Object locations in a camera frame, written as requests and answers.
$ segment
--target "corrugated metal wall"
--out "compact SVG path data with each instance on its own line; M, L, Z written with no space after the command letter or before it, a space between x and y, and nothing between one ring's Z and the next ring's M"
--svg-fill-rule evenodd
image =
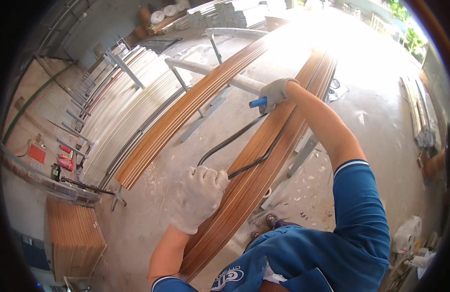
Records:
M136 13L146 6L142 0L96 0L87 16L76 23L63 40L63 47L75 60L90 68L97 60L93 48L102 44L113 47L121 37L128 36L137 27Z

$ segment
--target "wood grain panel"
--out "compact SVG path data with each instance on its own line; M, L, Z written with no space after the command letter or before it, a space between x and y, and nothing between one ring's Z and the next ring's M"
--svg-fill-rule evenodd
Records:
M89 277L107 247L94 209L47 199L46 212L55 281Z
M172 106L147 132L118 170L115 178L126 189L131 190L155 156L187 120L219 89L227 84L252 61L266 52L272 45L285 41L292 26L283 26L275 32L258 39L228 58L211 73L202 78L191 90Z
M308 90L322 98L335 64L329 54L314 50L296 79L303 87L310 84ZM198 233L187 243L180 270L185 281L191 281L231 239L260 202L298 139L308 129L304 116L295 104L290 101L279 104L230 167L229 172L262 156L286 122L288 124L268 159L232 179L218 211L199 226Z

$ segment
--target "green hose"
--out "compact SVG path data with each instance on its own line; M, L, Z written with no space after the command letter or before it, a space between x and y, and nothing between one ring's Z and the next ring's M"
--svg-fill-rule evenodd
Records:
M63 72L65 72L67 69L69 69L75 62L72 62L68 66L66 66L63 70L56 73L52 78L48 79L47 82L45 82L42 86L40 86L37 91L32 94L32 96L24 103L22 108L19 110L18 114L14 117L14 120L12 120L11 124L8 127L8 130L5 133L5 136L3 137L3 144L6 145L6 142L9 139L9 136L11 135L12 130L14 129L14 126L18 123L19 118L23 115L23 113L26 111L26 109L29 107L29 105L35 100L37 95L45 88L48 84L50 84L53 80L55 80L58 76L60 76Z

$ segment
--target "foam-wrapped pipe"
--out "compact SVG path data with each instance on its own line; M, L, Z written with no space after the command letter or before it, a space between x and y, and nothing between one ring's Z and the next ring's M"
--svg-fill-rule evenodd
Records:
M165 63L167 63L167 65L170 67L183 68L202 75L207 75L215 69L212 66L173 58L166 58ZM259 81L242 75L236 75L235 77L233 77L233 79L230 80L229 84L257 96L259 96L261 88L265 86L265 84Z

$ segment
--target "blue shirt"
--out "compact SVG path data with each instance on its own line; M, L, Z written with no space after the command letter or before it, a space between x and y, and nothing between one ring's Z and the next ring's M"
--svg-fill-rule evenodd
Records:
M350 160L334 173L333 232L283 226L259 236L217 276L211 291L258 291L269 264L290 291L377 291L389 267L389 228L368 162ZM196 291L165 276L152 291Z

